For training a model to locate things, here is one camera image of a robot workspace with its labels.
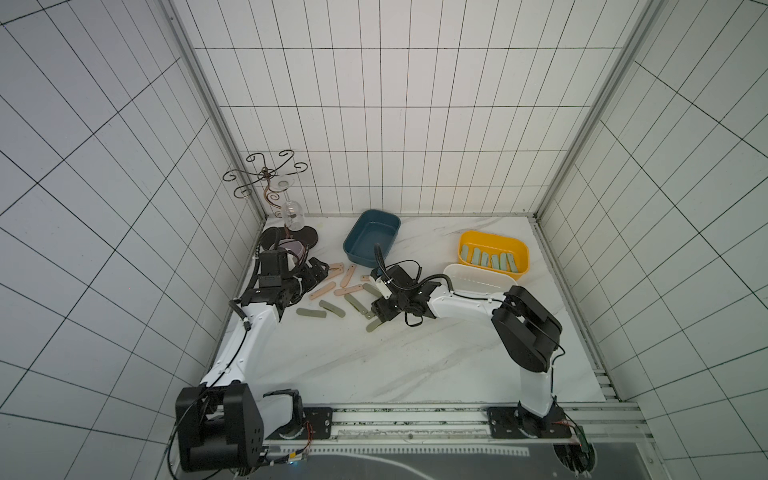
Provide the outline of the yellow storage box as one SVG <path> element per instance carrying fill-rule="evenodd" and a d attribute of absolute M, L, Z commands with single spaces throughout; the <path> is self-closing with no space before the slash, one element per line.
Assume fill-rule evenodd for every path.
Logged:
<path fill-rule="evenodd" d="M 509 276 L 522 278 L 529 270 L 528 246 L 522 241 L 481 231 L 461 234 L 458 243 L 461 264 Z"/>

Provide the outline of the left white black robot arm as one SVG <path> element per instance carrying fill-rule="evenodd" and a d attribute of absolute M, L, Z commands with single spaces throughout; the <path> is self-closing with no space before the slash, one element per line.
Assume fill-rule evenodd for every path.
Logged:
<path fill-rule="evenodd" d="M 313 426 L 297 390 L 255 398 L 246 380 L 285 311 L 328 276 L 329 265 L 308 252 L 303 242 L 287 240 L 254 255 L 248 283 L 229 302 L 234 330 L 210 371 L 198 385 L 182 389 L 175 401 L 166 449 L 171 477 L 203 472 L 212 478 L 222 470 L 248 475 L 293 459 L 292 454 L 269 459 L 264 442 L 270 437 L 312 441 Z"/>

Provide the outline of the white storage box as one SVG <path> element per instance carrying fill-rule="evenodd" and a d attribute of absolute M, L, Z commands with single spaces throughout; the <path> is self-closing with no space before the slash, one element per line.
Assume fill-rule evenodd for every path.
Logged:
<path fill-rule="evenodd" d="M 503 273 L 477 268 L 473 265 L 450 264 L 444 270 L 454 289 L 460 294 L 487 297 L 507 292 L 517 282 Z"/>

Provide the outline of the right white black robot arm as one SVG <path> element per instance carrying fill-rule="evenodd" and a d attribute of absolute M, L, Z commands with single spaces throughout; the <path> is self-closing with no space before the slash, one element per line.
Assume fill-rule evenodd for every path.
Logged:
<path fill-rule="evenodd" d="M 368 332 L 399 315 L 490 323 L 521 370 L 519 416 L 548 422 L 564 417 L 553 393 L 555 353 L 565 351 L 562 325 L 526 288 L 513 285 L 501 293 L 463 293 L 444 273 L 417 279 L 399 265 L 374 268 L 372 279 L 381 296 L 371 304 Z"/>

